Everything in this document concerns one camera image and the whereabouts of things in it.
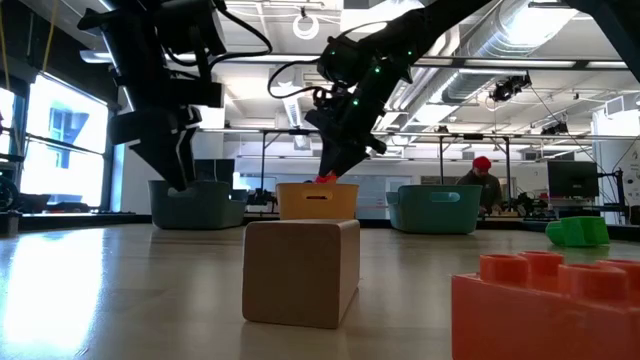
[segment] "ceiling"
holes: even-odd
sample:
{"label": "ceiling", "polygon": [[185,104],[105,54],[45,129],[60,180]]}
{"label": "ceiling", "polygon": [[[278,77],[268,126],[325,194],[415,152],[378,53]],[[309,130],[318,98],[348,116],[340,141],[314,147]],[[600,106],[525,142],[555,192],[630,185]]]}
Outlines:
{"label": "ceiling", "polygon": [[[22,1],[41,16],[51,16],[51,0]],[[252,4],[250,1],[229,1],[229,8],[234,15],[267,35],[273,44],[274,53],[319,54],[326,45],[327,37],[340,33],[342,1],[323,0],[322,9],[314,4],[307,7],[307,14],[323,17],[319,21],[318,34],[310,40],[300,39],[292,31],[293,20],[299,13],[297,4],[300,1],[295,3],[296,5],[282,8],[270,6],[268,2]],[[75,29],[80,14],[87,7],[105,11],[105,7],[98,0],[61,0],[57,25],[88,47],[104,49],[100,38]],[[461,34],[468,31],[481,15],[482,12],[465,20],[461,25]],[[301,21],[301,27],[309,26],[306,22],[308,20]],[[222,16],[221,23],[229,51],[256,51],[264,48],[259,39]],[[351,37],[358,39],[362,36],[364,35],[353,33]],[[595,22],[580,13],[532,56],[619,59]],[[266,91],[270,70],[275,67],[224,63],[216,65],[214,72],[217,81],[227,86],[228,97],[232,100],[227,101],[226,118],[233,126],[273,126],[275,114],[285,111],[282,101],[271,99]],[[313,66],[302,66],[300,69],[305,76],[317,74]],[[449,131],[475,132],[498,129],[524,132],[530,130],[531,123],[548,118],[549,110],[556,112],[568,109],[565,115],[560,116],[568,119],[571,132],[588,132],[591,111],[602,106],[603,99],[612,98],[622,90],[640,90],[640,85],[629,72],[532,71],[531,77],[546,107],[531,90],[528,90],[514,98],[514,101],[501,104],[497,110],[491,111],[493,103],[486,100],[488,91],[481,91],[470,99],[468,104],[452,114],[453,117],[450,119],[455,121],[447,124]],[[303,112],[312,106],[310,98],[301,98],[300,107]]]}

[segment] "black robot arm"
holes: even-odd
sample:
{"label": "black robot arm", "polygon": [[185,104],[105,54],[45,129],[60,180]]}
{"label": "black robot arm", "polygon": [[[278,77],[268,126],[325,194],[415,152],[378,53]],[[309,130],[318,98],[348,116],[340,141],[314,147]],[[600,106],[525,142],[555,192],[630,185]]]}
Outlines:
{"label": "black robot arm", "polygon": [[[358,42],[329,38],[318,61],[318,72],[334,83],[330,92],[314,93],[315,110],[305,119],[321,134],[323,153],[319,176],[342,176],[367,158],[366,147],[378,153],[386,145],[371,129],[399,80],[411,83],[410,66],[436,40],[489,0],[438,0],[389,21],[387,26]],[[640,80],[640,1],[568,0],[592,15]],[[353,93],[348,89],[356,86]]]}

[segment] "rectangular wooden block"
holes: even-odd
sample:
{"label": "rectangular wooden block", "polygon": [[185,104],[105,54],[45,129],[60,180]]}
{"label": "rectangular wooden block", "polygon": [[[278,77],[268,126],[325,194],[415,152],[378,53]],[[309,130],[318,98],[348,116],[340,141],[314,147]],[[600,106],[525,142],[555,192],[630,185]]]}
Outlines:
{"label": "rectangular wooden block", "polygon": [[254,222],[245,230],[242,313],[249,321],[335,329],[359,279],[356,220]]}

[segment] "yellow box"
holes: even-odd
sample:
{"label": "yellow box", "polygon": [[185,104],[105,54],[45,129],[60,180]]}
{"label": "yellow box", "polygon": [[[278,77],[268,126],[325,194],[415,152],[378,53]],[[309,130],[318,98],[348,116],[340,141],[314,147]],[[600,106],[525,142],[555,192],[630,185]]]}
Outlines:
{"label": "yellow box", "polygon": [[354,219],[358,188],[349,184],[278,184],[280,219]]}

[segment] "red cap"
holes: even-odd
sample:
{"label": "red cap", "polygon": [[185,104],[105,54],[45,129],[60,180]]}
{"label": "red cap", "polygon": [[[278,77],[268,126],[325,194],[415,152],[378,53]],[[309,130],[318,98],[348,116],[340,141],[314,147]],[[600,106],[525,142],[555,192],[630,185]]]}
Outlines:
{"label": "red cap", "polygon": [[485,156],[477,157],[473,160],[473,167],[480,170],[489,170],[491,169],[491,160],[487,159]]}

